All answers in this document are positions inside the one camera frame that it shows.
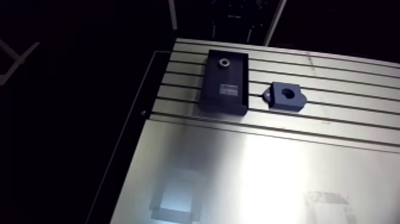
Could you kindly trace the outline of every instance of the metal surface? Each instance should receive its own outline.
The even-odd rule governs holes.
[[[182,221],[194,193],[176,172],[203,182],[194,223],[398,223],[399,168],[397,154],[150,120],[111,223]],[[152,219],[160,185],[175,212],[164,220]]]
[[[197,106],[209,49],[249,54],[244,117]],[[113,224],[399,223],[400,66],[178,39]],[[270,110],[297,83],[298,113]]]

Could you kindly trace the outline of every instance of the dark background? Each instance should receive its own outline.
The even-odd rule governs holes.
[[[271,46],[398,62],[397,8],[289,0]],[[2,1],[0,21],[18,53],[41,42],[0,86],[8,215],[84,223],[152,53],[172,47],[168,2]]]

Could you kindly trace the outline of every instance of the metal frame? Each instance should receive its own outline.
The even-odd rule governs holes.
[[[154,51],[153,53],[87,214],[86,224],[110,222],[124,183],[126,165],[131,162],[140,133],[150,116],[170,53],[169,51]]]
[[[274,18],[272,19],[272,25],[270,26],[270,29],[268,30],[267,36],[265,37],[265,41],[264,41],[264,46],[269,46],[271,39],[272,39],[272,35],[274,35],[275,32],[275,28],[278,25],[280,16],[282,15],[283,9],[285,8],[286,5],[286,0],[281,0],[279,2],[279,6],[275,12]]]
[[[0,85],[4,85],[5,82],[11,77],[11,75],[16,71],[16,69],[25,62],[25,58],[28,57],[30,53],[40,44],[40,42],[35,42],[28,50],[26,50],[22,55],[18,55],[10,46],[8,46],[4,41],[0,39],[0,48],[14,60],[14,64],[8,69],[5,74],[0,74]]]
[[[169,4],[169,7],[170,7],[172,29],[175,31],[175,30],[178,29],[177,18],[176,18],[176,10],[175,10],[175,1],[174,0],[168,0],[168,4]],[[274,35],[276,26],[278,25],[280,16],[281,16],[281,14],[283,12],[283,9],[285,8],[285,5],[286,5],[286,0],[281,0],[279,2],[278,8],[277,8],[277,10],[275,12],[274,18],[272,19],[272,23],[271,23],[270,28],[268,30],[267,36],[265,37],[265,41],[264,41],[264,45],[265,46],[268,46],[270,44],[270,42],[271,42],[272,36]],[[213,33],[212,36],[214,36],[215,26],[212,29],[212,33]],[[249,42],[250,35],[251,35],[251,29],[250,29],[249,34],[248,34],[247,42]]]

